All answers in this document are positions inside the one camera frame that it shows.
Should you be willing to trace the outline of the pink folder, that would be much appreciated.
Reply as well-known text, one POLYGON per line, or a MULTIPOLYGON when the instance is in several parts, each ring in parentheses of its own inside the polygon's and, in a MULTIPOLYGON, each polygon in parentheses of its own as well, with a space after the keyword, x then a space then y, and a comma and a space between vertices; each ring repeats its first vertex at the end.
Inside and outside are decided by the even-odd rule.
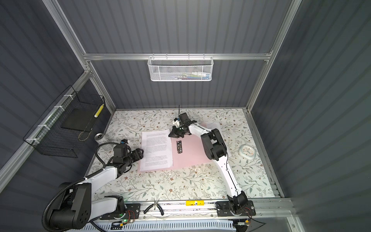
POLYGON ((171 138, 171 141, 173 166, 163 170, 182 169, 211 162, 204 152, 200 138, 196 135, 187 135, 178 139, 171 138))

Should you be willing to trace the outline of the printed paper sheet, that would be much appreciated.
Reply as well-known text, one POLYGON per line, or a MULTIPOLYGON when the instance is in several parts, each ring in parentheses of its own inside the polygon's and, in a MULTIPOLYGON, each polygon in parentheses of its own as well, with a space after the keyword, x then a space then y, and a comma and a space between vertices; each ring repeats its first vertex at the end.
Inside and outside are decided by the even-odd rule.
POLYGON ((172 141, 167 130, 142 133, 144 157, 140 160, 139 172, 163 170, 173 166, 172 141))

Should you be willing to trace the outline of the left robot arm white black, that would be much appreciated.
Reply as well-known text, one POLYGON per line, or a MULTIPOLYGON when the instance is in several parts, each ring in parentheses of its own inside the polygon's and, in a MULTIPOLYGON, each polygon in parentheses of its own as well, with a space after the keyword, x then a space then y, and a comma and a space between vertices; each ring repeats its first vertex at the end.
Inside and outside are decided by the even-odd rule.
POLYGON ((71 183, 60 185, 59 191, 42 214, 42 226, 48 232, 82 229, 102 215, 114 213, 119 219, 127 216, 123 197, 106 196, 93 200, 94 193, 107 183, 121 177, 133 163, 144 157, 144 150, 132 150, 127 142, 114 143, 114 155, 98 171, 71 183))

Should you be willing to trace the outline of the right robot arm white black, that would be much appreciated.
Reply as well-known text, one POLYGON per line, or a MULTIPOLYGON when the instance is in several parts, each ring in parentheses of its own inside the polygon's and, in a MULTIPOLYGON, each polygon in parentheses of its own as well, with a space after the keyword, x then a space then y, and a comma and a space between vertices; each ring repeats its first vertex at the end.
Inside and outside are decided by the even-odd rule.
POLYGON ((222 175, 231 213, 242 214, 248 204, 248 198, 232 172, 227 145, 220 131, 206 128, 197 121, 190 120, 186 113, 182 113, 173 120, 169 137, 184 138, 185 135, 196 135, 200 138, 207 158, 215 163, 222 175))

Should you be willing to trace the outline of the lower printed paper sheets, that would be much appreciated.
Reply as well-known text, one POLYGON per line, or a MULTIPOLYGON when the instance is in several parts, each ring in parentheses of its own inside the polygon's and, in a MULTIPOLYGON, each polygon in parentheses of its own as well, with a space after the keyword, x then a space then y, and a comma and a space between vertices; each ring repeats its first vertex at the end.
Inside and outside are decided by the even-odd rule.
POLYGON ((221 125, 218 122, 200 122, 200 125, 210 130, 218 129, 221 131, 221 125))

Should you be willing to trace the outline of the silver drink can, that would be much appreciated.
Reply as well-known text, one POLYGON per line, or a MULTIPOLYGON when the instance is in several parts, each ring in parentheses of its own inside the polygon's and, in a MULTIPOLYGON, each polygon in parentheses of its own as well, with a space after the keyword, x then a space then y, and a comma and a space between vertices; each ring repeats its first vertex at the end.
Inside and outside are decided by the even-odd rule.
POLYGON ((104 134, 103 133, 98 133, 98 134, 96 134, 95 136, 94 136, 94 139, 96 140, 96 141, 100 141, 100 140, 103 140, 104 139, 104 134))

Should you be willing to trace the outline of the tubes in white basket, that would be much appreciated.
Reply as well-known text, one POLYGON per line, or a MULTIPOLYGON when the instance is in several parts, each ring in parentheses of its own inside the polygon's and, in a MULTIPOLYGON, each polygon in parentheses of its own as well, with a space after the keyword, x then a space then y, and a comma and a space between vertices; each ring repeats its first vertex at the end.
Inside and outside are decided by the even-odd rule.
POLYGON ((171 76, 175 80, 211 80, 212 74, 209 72, 186 72, 171 76))

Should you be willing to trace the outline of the yellow marker in black basket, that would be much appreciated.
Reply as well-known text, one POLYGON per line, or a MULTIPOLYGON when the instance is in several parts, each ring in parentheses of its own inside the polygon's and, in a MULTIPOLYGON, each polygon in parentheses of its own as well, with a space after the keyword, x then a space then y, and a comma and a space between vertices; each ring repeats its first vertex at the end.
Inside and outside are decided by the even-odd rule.
POLYGON ((98 118, 98 117, 99 117, 100 113, 101 113, 102 110, 104 109, 104 106, 105 106, 105 104, 102 104, 102 105, 98 108, 98 110, 97 110, 96 113, 94 114, 94 118, 98 118))

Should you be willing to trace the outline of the yellow spirit level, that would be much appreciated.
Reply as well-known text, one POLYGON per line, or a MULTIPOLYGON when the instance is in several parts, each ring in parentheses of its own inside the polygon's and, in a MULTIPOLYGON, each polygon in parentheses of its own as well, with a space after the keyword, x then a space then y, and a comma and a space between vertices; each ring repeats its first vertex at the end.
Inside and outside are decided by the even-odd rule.
POLYGON ((203 206, 204 200, 188 200, 186 206, 203 206))

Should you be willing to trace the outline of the black handled pliers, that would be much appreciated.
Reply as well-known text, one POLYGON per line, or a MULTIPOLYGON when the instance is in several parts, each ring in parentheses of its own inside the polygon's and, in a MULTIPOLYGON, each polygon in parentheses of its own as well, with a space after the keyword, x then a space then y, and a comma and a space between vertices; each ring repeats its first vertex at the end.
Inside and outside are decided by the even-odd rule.
POLYGON ((158 203, 158 201, 154 201, 151 205, 149 205, 145 210, 144 214, 147 214, 151 209, 158 209, 160 214, 164 216, 164 210, 161 207, 161 205, 158 203))

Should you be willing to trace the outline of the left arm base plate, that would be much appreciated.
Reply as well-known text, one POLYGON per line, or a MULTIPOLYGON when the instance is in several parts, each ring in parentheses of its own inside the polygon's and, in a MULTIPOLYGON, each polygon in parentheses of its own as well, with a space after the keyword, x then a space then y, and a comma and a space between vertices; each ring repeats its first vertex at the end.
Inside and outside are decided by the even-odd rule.
POLYGON ((125 204, 125 210, 116 209, 114 212, 100 216, 100 220, 129 220, 138 219, 140 214, 140 204, 125 204))

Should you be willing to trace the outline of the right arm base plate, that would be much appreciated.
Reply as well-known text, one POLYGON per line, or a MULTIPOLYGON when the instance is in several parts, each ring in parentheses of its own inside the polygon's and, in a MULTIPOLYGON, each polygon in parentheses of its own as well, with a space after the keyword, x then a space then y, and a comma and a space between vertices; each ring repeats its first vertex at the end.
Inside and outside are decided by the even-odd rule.
POLYGON ((248 200, 247 204, 239 208, 237 214, 233 213, 229 207, 228 201, 217 201, 214 203, 217 215, 219 217, 232 217, 232 216, 250 216, 253 217, 256 215, 256 210, 252 201, 248 200))

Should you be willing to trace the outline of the white perforated front rail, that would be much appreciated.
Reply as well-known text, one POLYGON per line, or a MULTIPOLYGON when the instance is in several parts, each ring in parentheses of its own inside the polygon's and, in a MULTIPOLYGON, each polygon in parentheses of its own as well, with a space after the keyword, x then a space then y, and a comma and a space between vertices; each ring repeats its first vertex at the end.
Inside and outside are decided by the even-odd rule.
POLYGON ((96 222, 98 228, 87 224, 80 232, 235 232, 231 220, 153 220, 136 221, 129 224, 118 222, 96 222))

